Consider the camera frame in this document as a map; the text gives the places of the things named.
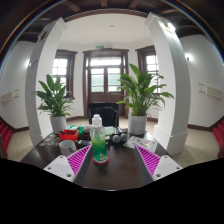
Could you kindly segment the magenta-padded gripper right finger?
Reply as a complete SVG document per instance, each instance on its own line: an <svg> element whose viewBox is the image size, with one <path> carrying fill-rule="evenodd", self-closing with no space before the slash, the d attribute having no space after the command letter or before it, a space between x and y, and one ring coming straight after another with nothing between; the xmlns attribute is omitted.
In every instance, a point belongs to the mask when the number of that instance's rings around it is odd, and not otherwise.
<svg viewBox="0 0 224 224"><path fill-rule="evenodd" d="M182 169L170 156L159 156L138 145L135 146L134 155L145 182L160 180Z"/></svg>

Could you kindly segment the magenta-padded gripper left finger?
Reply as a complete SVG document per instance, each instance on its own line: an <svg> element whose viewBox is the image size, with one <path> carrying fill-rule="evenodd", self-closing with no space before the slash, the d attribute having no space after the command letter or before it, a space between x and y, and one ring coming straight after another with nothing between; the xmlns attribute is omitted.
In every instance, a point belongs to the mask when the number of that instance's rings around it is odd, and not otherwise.
<svg viewBox="0 0 224 224"><path fill-rule="evenodd" d="M73 182L77 177L92 145L85 146L69 156L59 155L44 170Z"/></svg>

